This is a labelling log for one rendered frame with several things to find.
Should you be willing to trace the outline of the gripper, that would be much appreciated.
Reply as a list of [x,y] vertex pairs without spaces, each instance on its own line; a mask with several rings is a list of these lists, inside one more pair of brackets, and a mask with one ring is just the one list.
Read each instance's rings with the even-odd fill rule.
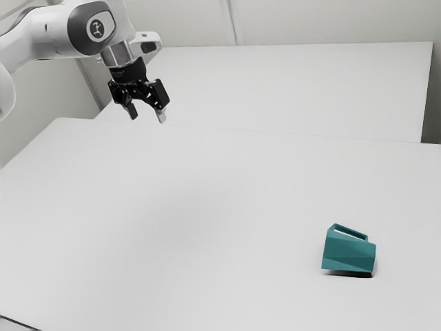
[[165,110],[170,103],[170,97],[160,79],[148,81],[146,65],[142,57],[121,68],[109,68],[109,71],[112,80],[108,81],[107,86],[113,102],[122,106],[131,120],[138,117],[138,112],[132,103],[132,97],[127,86],[129,89],[132,89],[131,86],[137,87],[141,101],[154,109],[159,123],[165,123],[167,119]]

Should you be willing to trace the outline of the teal faceted mug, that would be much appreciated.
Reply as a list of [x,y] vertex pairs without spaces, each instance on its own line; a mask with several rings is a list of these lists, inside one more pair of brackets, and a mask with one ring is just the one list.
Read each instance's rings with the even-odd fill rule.
[[320,267],[372,277],[376,252],[377,245],[370,242],[367,234],[334,223],[326,232]]

